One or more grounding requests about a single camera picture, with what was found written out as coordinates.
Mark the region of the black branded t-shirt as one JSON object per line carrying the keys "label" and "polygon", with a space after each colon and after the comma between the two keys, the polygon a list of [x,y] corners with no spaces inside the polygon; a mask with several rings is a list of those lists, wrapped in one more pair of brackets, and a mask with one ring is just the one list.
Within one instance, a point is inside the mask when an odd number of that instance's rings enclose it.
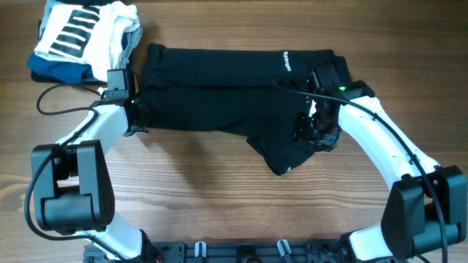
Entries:
{"label": "black branded t-shirt", "polygon": [[243,135],[276,175],[313,155],[294,138],[295,122],[312,106],[312,87],[351,76],[332,50],[196,50],[148,47],[140,117],[155,129]]}

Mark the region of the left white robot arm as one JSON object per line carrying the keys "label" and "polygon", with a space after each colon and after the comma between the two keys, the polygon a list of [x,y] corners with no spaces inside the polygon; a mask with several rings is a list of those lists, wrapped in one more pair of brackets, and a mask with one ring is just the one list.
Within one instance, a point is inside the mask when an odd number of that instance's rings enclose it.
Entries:
{"label": "left white robot arm", "polygon": [[52,241],[84,239],[117,262],[162,262],[147,234],[115,212],[106,153],[135,124],[135,86],[130,69],[111,69],[99,100],[84,107],[86,119],[59,141],[31,153],[32,179],[24,215],[29,229]]}

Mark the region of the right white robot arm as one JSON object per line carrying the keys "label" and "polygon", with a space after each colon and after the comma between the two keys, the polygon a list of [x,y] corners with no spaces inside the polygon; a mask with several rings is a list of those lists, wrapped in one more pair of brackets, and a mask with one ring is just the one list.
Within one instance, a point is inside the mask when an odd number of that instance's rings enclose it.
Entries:
{"label": "right white robot arm", "polygon": [[423,259],[467,237],[467,179],[456,166],[441,166],[420,150],[384,111],[362,80],[348,84],[309,81],[311,103],[297,117],[294,137],[314,151],[330,151],[345,132],[380,172],[390,191],[378,224],[341,237],[343,262]]}

